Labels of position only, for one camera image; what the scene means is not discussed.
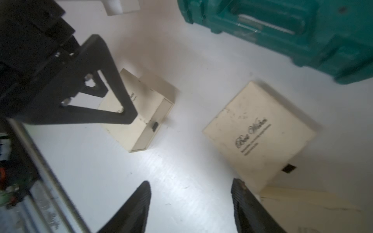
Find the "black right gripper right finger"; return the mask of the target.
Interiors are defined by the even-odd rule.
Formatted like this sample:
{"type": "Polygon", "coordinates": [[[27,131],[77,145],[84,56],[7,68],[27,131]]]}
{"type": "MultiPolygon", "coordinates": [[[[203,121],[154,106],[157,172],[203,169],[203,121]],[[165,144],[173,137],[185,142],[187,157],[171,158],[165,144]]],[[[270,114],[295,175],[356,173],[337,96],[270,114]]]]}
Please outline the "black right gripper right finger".
{"type": "Polygon", "coordinates": [[[285,233],[241,179],[233,179],[231,194],[239,233],[285,233]]]}

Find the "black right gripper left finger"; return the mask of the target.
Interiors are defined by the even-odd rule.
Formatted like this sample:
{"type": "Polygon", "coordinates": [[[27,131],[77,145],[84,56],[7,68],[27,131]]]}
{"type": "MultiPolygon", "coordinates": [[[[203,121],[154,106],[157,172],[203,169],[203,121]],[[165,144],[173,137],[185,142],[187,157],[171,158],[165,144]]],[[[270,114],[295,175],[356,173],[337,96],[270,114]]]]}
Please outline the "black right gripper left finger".
{"type": "Polygon", "coordinates": [[[102,227],[100,233],[143,233],[146,229],[151,186],[144,181],[118,210],[112,219],[102,227]]]}

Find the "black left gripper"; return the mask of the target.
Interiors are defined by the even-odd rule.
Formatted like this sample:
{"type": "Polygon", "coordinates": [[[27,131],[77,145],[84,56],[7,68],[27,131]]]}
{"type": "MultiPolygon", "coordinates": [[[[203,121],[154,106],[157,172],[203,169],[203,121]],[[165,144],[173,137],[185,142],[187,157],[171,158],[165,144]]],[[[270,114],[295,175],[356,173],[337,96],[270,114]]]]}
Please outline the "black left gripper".
{"type": "Polygon", "coordinates": [[[64,14],[56,1],[1,1],[1,116],[131,124],[138,112],[107,44],[91,35],[79,47],[64,14]]]}

